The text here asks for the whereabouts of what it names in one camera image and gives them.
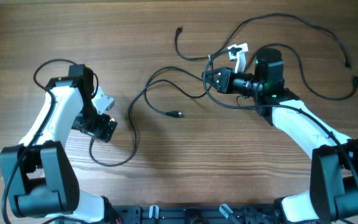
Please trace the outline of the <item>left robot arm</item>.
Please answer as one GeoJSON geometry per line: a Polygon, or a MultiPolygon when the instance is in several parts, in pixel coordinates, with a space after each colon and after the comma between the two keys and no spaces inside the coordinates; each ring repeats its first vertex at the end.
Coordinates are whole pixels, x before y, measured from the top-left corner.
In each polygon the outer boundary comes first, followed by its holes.
{"type": "Polygon", "coordinates": [[[95,90],[94,72],[70,65],[68,75],[52,78],[44,87],[45,102],[30,131],[18,145],[4,147],[0,167],[5,183],[2,213],[7,206],[17,218],[51,217],[59,223],[122,223],[103,196],[80,190],[65,152],[72,129],[104,142],[117,122],[105,114],[113,98],[95,90]]]}

